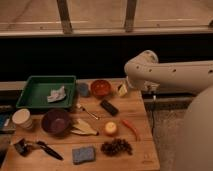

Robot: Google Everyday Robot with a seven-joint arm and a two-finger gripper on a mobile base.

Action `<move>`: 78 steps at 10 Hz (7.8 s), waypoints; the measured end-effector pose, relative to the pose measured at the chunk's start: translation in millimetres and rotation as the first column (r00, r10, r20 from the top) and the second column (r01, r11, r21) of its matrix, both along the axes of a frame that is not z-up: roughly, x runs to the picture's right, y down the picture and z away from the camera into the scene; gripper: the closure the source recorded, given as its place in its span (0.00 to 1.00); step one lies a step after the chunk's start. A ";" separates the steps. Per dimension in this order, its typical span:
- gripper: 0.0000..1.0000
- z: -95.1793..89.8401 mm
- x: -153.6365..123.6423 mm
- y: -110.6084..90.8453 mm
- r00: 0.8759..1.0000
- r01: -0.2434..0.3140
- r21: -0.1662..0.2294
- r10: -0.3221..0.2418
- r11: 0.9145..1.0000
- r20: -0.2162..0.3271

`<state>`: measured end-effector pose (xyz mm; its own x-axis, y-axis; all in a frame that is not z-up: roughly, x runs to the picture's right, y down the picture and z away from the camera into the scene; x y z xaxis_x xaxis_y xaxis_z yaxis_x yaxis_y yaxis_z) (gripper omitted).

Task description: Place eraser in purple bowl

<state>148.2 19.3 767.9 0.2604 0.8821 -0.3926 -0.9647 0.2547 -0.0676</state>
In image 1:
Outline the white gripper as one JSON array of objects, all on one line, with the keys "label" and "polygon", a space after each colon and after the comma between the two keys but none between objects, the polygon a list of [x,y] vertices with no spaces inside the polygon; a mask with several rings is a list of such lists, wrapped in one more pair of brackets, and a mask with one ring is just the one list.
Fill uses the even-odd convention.
[{"label": "white gripper", "polygon": [[[128,80],[128,84],[132,89],[137,89],[143,92],[155,92],[159,85],[157,83],[144,81],[144,80]],[[125,84],[121,84],[117,88],[118,96],[123,97],[128,93],[127,87]]]}]

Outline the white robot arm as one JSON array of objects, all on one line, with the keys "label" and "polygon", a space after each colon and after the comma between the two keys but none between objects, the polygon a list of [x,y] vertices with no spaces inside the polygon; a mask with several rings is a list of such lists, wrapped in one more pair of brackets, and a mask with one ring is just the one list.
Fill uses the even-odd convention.
[{"label": "white robot arm", "polygon": [[160,63],[145,50],[125,63],[124,72],[133,89],[164,84],[196,95],[179,130],[172,171],[213,171],[213,60]]}]

